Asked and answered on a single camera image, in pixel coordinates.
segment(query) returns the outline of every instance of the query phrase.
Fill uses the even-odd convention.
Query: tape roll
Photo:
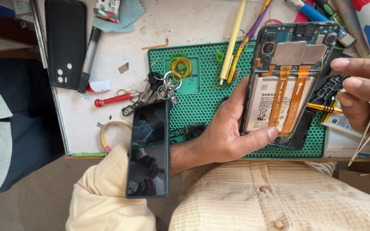
[[[116,120],[116,121],[111,121],[109,123],[106,123],[104,126],[101,127],[100,130],[100,143],[101,146],[104,150],[107,152],[110,152],[112,149],[108,146],[105,140],[105,132],[109,129],[111,125],[116,125],[116,124],[123,124],[129,127],[132,130],[132,124],[126,120]]]

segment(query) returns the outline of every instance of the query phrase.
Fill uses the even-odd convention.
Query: yellow screwdriver
[[[326,111],[326,112],[329,112],[329,113],[339,113],[339,114],[342,113],[342,110],[341,109],[335,108],[335,107],[331,107],[331,106],[325,106],[325,105],[310,104],[310,103],[308,103],[307,107],[310,107],[310,108],[313,108],[313,109],[317,109],[317,110],[321,110],[321,111]]]

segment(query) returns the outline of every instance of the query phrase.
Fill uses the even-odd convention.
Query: shirt button
[[[268,188],[266,188],[266,186],[260,186],[260,191],[261,192],[265,192],[267,190],[268,190]]]
[[[275,221],[274,225],[275,225],[275,227],[276,227],[277,229],[283,229],[283,228],[285,227],[284,222],[283,222],[283,221],[281,221],[281,220],[277,220],[277,221]]]

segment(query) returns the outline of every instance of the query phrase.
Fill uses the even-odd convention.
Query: red screwdriver
[[[116,96],[116,97],[112,97],[112,98],[104,99],[104,100],[96,99],[94,103],[96,107],[102,107],[103,105],[106,105],[106,104],[110,104],[114,102],[121,102],[127,99],[138,97],[142,93],[143,92],[133,92],[133,93],[126,93],[120,96]]]

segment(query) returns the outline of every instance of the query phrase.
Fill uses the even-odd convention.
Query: white arrow
[[[301,89],[301,86],[302,86],[302,85],[303,85],[302,83],[299,83],[299,84],[298,84],[298,86],[299,86],[299,87],[298,87],[298,90],[296,91],[296,94],[298,94],[298,93],[299,93],[299,89]]]

